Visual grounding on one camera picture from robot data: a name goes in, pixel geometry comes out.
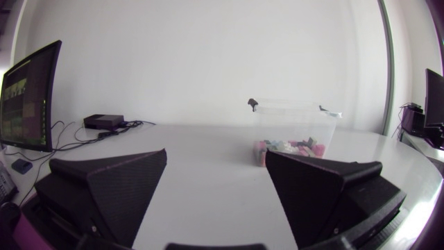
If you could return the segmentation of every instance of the white desk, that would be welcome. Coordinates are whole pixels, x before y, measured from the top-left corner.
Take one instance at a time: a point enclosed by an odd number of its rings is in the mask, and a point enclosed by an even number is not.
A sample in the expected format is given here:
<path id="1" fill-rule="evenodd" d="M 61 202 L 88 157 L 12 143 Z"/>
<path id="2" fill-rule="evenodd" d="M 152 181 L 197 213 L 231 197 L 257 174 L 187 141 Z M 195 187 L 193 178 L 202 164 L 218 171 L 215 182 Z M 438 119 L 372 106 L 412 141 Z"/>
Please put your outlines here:
<path id="1" fill-rule="evenodd" d="M 75 129 L 65 131 L 61 145 L 72 141 Z M 86 138 L 85 133 L 95 134 L 80 131 L 78 135 Z M 97 144 L 58 153 L 56 158 L 87 160 L 166 148 L 168 163 L 140 226 L 135 249 L 163 249 L 169 242 L 259 242 L 268 249 L 296 249 L 268 172 L 255 165 L 252 135 L 250 128 L 144 125 Z M 403 206 L 409 215 L 382 248 L 408 249 L 441 191 L 443 179 L 428 159 L 390 138 L 339 129 L 325 158 L 383 163 L 382 176 L 407 193 Z M 9 169 L 21 190 L 16 202 L 34 181 L 37 166 L 24 176 Z M 48 173 L 44 165 L 40 176 Z"/>
<path id="2" fill-rule="evenodd" d="M 421 152 L 423 155 L 444 163 L 444 150 L 433 148 L 424 140 L 424 138 L 416 137 L 409 135 L 407 132 L 403 132 L 402 141 L 404 140 L 410 143 L 413 148 Z"/>

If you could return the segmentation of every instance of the black monitor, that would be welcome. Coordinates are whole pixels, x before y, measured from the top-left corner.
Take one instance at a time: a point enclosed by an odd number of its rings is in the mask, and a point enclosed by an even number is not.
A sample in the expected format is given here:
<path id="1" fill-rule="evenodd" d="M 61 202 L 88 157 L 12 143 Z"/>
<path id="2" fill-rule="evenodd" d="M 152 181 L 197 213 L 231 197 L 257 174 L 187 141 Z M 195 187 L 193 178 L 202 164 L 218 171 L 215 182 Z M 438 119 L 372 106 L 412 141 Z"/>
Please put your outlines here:
<path id="1" fill-rule="evenodd" d="M 87 248 L 88 239 L 131 248 L 166 163 L 164 149 L 96 160 L 53 159 L 51 173 L 35 184 L 37 196 L 22 211 L 54 249 L 104 249 Z"/>
<path id="2" fill-rule="evenodd" d="M 61 41 L 39 49 L 3 76 L 0 142 L 50 152 L 51 95 Z"/>
<path id="3" fill-rule="evenodd" d="M 444 124 L 444 77 L 430 69 L 425 70 L 425 126 Z"/>

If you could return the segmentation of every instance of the curved monitor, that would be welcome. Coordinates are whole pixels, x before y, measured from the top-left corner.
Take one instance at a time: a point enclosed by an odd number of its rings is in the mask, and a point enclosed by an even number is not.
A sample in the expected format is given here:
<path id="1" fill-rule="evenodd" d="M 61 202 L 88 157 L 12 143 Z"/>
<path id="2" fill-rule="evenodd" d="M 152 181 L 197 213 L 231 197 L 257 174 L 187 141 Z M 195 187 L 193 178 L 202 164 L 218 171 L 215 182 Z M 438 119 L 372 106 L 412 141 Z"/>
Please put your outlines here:
<path id="1" fill-rule="evenodd" d="M 425 75 L 425 126 L 440 126 L 444 124 L 444 77 L 430 69 L 425 70 Z"/>
<path id="2" fill-rule="evenodd" d="M 3 76 L 0 142 L 50 152 L 51 95 L 62 41 L 39 49 Z"/>

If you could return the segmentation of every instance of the plastic storage bin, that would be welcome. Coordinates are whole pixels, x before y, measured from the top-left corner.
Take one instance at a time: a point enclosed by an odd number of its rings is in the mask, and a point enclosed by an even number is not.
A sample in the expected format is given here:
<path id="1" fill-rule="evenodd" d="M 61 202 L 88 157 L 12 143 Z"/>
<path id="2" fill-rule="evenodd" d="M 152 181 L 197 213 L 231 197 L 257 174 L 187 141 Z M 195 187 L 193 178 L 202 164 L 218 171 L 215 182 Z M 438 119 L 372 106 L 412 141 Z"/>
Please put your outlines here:
<path id="1" fill-rule="evenodd" d="M 310 102 L 250 99 L 255 116 L 253 152 L 265 166 L 266 151 L 322 158 L 332 140 L 340 113 Z"/>

